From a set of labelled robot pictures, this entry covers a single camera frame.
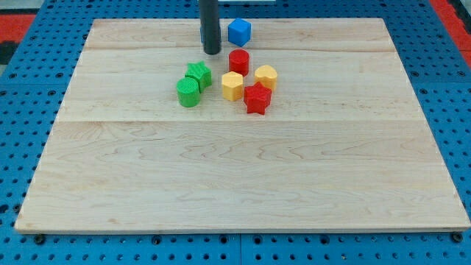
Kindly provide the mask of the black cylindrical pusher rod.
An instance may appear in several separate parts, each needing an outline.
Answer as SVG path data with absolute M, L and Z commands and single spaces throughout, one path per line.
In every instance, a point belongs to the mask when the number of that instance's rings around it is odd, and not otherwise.
M 199 0 L 199 18 L 204 52 L 209 55 L 218 54 L 221 51 L 218 1 Z

